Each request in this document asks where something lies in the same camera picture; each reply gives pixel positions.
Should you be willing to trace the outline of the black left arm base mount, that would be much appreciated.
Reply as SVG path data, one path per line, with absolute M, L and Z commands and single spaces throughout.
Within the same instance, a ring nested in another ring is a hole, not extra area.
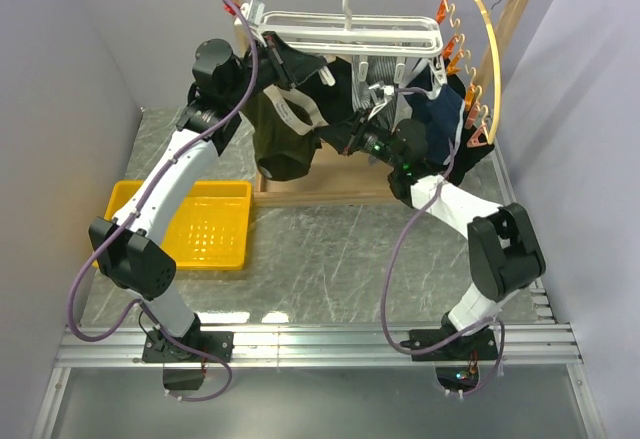
M 161 365 L 162 384 L 167 395 L 183 402 L 204 402 L 217 398 L 231 386 L 230 368 L 234 348 L 231 331 L 189 333 L 181 341 L 168 339 L 162 329 L 147 333 L 142 353 L 145 365 Z M 210 366 L 220 365 L 227 378 L 220 389 L 205 396 L 195 396 L 209 376 Z

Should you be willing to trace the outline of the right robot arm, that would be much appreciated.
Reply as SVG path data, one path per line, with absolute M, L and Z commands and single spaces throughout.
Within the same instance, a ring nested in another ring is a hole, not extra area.
M 389 188 L 414 210 L 411 224 L 428 214 L 466 240 L 471 284 L 445 314 L 441 340 L 418 351 L 426 355 L 442 348 L 452 358 L 465 357 L 476 345 L 475 334 L 496 321 L 502 306 L 546 270 L 527 210 L 518 203 L 482 199 L 452 184 L 457 141 L 447 142 L 446 165 L 431 164 L 426 128 L 419 121 L 405 119 L 389 131 L 357 113 L 321 133 L 344 155 L 366 153 L 390 166 Z

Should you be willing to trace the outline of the olive green underwear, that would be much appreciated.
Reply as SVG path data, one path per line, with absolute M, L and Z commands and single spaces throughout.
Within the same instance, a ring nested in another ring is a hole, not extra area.
M 269 86 L 246 103 L 242 115 L 254 128 L 254 158 L 263 177 L 288 182 L 309 173 L 320 148 L 314 130 L 327 124 L 309 96 Z

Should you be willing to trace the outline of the white clip hanger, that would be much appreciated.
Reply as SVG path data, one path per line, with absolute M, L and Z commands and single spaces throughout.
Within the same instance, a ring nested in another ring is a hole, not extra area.
M 356 15 L 350 0 L 338 14 L 267 11 L 257 34 L 273 31 L 292 47 L 311 54 L 351 56 L 365 79 L 369 57 L 396 59 L 394 83 L 405 87 L 422 71 L 432 89 L 447 83 L 444 42 L 439 24 L 424 16 Z

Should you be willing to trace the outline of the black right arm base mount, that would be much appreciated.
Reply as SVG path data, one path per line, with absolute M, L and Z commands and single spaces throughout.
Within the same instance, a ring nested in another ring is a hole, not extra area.
M 433 348 L 452 336 L 453 332 L 453 329 L 446 327 L 411 329 L 408 339 L 401 341 L 400 346 L 413 351 L 413 362 L 442 362 L 441 366 L 435 367 L 438 385 L 446 395 L 456 394 L 459 398 L 464 398 L 478 392 L 500 371 L 505 334 L 500 332 L 497 339 L 494 331 L 485 326 L 476 333 L 456 338 L 428 354 L 416 354 L 416 351 Z

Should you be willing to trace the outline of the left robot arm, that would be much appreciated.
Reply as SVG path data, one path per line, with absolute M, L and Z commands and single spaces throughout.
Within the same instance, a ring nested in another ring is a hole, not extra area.
M 188 101 L 161 159 L 112 219 L 97 218 L 89 228 L 100 272 L 140 301 L 180 361 L 200 353 L 202 337 L 197 314 L 173 285 L 176 263 L 161 247 L 168 226 L 204 169 L 230 143 L 246 102 L 270 86 L 299 86 L 328 63 L 274 33 L 249 44 L 243 56 L 222 39 L 198 47 Z

